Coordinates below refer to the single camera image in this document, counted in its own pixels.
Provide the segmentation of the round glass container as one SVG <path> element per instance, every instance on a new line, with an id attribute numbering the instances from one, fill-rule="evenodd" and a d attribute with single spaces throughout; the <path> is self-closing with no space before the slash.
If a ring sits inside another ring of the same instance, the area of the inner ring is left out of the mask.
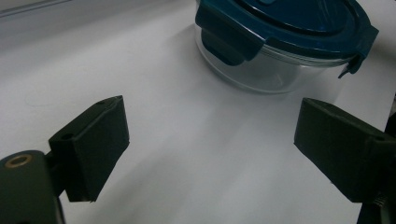
<path id="1" fill-rule="evenodd" d="M 298 89 L 348 58 L 314 58 L 269 46 L 243 26 L 195 27 L 196 44 L 216 75 L 231 85 L 256 93 Z"/>

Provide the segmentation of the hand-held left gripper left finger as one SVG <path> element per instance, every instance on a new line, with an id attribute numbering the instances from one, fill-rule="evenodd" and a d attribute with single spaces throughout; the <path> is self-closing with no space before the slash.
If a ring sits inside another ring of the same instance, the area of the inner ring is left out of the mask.
<path id="1" fill-rule="evenodd" d="M 99 101 L 49 139 L 71 202 L 94 202 L 130 144 L 122 96 Z"/>

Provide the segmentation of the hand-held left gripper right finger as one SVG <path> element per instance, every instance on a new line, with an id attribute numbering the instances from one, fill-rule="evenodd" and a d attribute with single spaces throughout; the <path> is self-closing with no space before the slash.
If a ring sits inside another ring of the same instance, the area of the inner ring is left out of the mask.
<path id="1" fill-rule="evenodd" d="M 320 100 L 302 100 L 294 145 L 353 203 L 396 203 L 396 138 Z"/>

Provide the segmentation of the glass container with blue lid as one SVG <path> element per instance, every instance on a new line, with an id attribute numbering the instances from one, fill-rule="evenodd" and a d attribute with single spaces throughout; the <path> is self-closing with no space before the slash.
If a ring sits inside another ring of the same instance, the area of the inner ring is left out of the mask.
<path id="1" fill-rule="evenodd" d="M 354 74 L 378 35 L 356 0 L 199 0 L 205 48 L 237 66 L 261 50 L 312 66 L 343 64 Z"/>

